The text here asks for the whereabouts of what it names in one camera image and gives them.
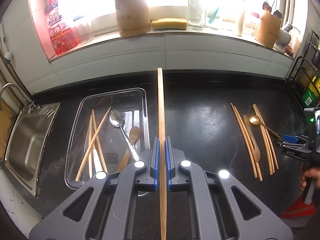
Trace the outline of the person right hand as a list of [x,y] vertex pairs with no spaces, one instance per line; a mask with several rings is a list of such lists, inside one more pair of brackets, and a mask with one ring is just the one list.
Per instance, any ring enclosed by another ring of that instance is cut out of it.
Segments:
[[320,187],[320,168],[312,167],[308,170],[302,168],[301,180],[300,180],[300,190],[304,191],[307,185],[306,180],[312,178],[316,180],[316,189]]

